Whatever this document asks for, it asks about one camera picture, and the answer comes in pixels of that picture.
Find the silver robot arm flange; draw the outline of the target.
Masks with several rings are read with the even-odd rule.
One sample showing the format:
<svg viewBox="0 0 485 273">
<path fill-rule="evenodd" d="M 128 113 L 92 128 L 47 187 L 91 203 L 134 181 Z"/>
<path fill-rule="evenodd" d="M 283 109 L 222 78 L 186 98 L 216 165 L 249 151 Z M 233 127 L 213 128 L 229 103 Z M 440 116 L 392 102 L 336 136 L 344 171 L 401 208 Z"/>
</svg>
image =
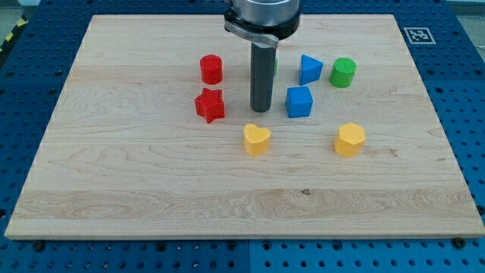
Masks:
<svg viewBox="0 0 485 273">
<path fill-rule="evenodd" d="M 231 0 L 224 29 L 257 46 L 276 49 L 299 27 L 299 0 Z"/>
</svg>

